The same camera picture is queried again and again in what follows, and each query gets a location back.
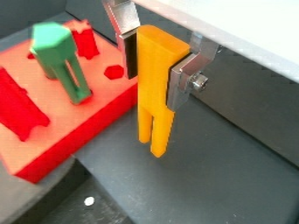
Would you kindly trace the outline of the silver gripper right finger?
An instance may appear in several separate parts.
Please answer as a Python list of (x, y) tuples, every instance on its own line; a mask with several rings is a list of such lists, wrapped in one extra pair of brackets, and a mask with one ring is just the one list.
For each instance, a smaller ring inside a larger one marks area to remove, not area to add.
[(209, 78), (202, 72), (214, 61), (219, 46), (197, 31), (191, 34), (191, 52), (170, 68), (166, 104), (171, 111), (189, 101), (193, 91), (201, 92), (206, 88)]

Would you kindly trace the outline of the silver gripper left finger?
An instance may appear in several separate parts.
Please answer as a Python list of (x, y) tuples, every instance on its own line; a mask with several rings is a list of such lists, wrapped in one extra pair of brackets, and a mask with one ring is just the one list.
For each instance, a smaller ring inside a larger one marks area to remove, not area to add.
[(131, 0), (102, 0), (116, 33), (118, 49), (123, 55), (124, 75), (137, 77), (137, 28), (141, 20)]

